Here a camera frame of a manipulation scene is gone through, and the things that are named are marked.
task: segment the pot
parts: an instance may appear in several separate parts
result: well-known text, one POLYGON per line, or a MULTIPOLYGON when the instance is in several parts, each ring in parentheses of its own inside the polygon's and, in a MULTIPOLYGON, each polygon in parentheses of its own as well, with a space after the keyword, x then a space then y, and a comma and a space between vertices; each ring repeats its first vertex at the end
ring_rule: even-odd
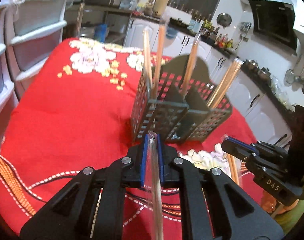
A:
POLYGON ((252 70, 253 72, 257 73, 259 68, 258 68, 258 63, 256 60, 250 59, 245 61, 245 65, 248 67, 248 69, 252 70))
POLYGON ((261 80, 265 81, 269 86, 271 85, 271 73, 269 72, 268 68, 262 68, 258 70, 257 74, 261 80))

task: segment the white cabinet door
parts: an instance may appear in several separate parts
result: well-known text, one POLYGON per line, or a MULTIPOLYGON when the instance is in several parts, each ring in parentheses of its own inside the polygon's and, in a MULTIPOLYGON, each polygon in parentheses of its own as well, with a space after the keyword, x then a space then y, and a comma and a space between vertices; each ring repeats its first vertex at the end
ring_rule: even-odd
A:
POLYGON ((222 62, 223 59, 224 56, 220 52, 218 52, 214 48, 211 48, 205 62, 207 63, 208 72, 210 74, 210 78, 212 81, 213 81, 213 77, 218 71, 219 64, 222 62))
MULTIPOLYGON (((180 55, 183 45, 185 44, 185 40, 187 39, 187 35, 178 32, 176 37, 173 39, 169 39, 165 36, 164 47, 163 47, 163 55, 169 57, 176 57, 180 55)), ((159 44, 159 35, 157 35, 155 43, 153 45, 152 51, 157 51, 157 46, 159 44)))
POLYGON ((222 81, 230 65, 231 65, 231 61, 226 57, 223 57, 222 60, 219 61, 219 65, 216 67, 215 71, 213 72, 213 77, 212 77, 215 84, 219 84, 222 81))
POLYGON ((284 119, 266 95, 262 96, 245 119, 259 141, 274 144, 280 138, 285 141, 291 134, 284 119))
MULTIPOLYGON (((193 41, 194 41, 194 37, 187 35, 187 38, 184 42, 180 55, 186 55, 191 53, 193 41)), ((210 45, 207 45, 205 42, 201 41, 197 49, 197 56, 200 57, 205 62, 208 54, 210 53, 211 48, 212 47, 210 45)))
POLYGON ((239 73, 227 92, 232 106, 244 117, 263 98, 263 95, 264 93, 243 72, 239 73))
POLYGON ((150 48, 152 48, 159 31, 159 25, 141 19, 132 20, 124 45, 143 49, 143 31, 146 27, 148 27, 150 48))

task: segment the chopstick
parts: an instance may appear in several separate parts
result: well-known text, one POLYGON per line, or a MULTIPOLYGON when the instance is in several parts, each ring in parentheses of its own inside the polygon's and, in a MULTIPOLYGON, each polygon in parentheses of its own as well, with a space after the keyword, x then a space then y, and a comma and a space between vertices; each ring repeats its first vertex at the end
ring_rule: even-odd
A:
POLYGON ((151 50, 150 50, 149 33, 147 29, 144 29, 143 31, 143 55, 144 55, 144 68, 146 74, 148 75, 150 88, 152 88, 153 81, 152 81, 152 68, 151 68, 151 50))
POLYGON ((164 47, 164 40, 165 40, 165 25, 160 24, 159 25, 159 41, 157 46, 157 52, 156 52, 156 67, 154 71, 154 84, 153 84, 153 90, 152 90, 152 98, 157 98, 157 90, 159 87, 159 74, 161 72, 161 65, 162 65, 162 55, 163 55, 163 47, 164 47))
POLYGON ((230 88, 232 82, 237 77, 237 74, 240 71, 240 68, 244 62, 239 58, 236 58, 233 63, 228 68, 225 73, 222 81, 216 87, 214 92, 211 94, 209 100, 207 101, 207 107, 210 109, 216 108, 225 96, 227 90, 230 88))
POLYGON ((201 35, 199 34, 198 36, 195 37, 193 46, 191 49, 191 53, 189 55, 189 60, 187 62, 187 67, 186 67, 184 80, 183 80, 183 84, 182 84, 182 91, 181 91, 181 95, 183 96, 183 99, 185 98, 185 96, 187 94, 188 85, 190 83, 190 79, 192 77, 193 70, 195 68, 195 63, 196 63, 196 58, 197 58, 197 48, 199 45, 200 36, 201 35))
POLYGON ((228 153, 226 153, 226 157, 227 157, 227 161, 229 163, 230 166, 230 172, 231 172, 231 176, 232 176, 232 180, 237 184, 239 184, 239 174, 237 172, 237 166, 236 166, 236 162, 235 162, 235 157, 233 155, 230 155, 228 153))

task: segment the white flower print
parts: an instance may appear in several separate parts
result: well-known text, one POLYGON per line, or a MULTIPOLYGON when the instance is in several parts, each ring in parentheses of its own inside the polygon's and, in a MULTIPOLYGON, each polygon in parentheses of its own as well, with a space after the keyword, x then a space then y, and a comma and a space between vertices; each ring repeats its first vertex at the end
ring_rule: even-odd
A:
POLYGON ((115 52, 106 51, 102 43, 91 39, 80 39, 80 41, 70 42, 71 47, 79 49, 79 52, 73 53, 70 57, 72 68, 84 74, 93 70, 105 73, 110 68, 108 60, 116 58, 115 52))

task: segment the table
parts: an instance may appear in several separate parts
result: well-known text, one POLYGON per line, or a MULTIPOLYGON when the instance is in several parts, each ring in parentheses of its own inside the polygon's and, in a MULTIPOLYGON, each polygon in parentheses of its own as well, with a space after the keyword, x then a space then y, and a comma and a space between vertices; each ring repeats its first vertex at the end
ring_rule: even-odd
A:
MULTIPOLYGON (((86 166, 109 166, 132 146, 130 115, 143 64, 142 52, 88 39, 59 44, 11 114, 0 153, 0 214, 18 234, 60 188, 86 166)), ((213 151, 228 134, 256 141, 233 113, 202 144, 175 147, 213 151)), ((262 189, 243 174, 245 190, 259 202, 262 189)), ((149 239, 140 190, 127 191, 123 239, 149 239)), ((181 238, 177 189, 162 191, 164 238, 181 238)))

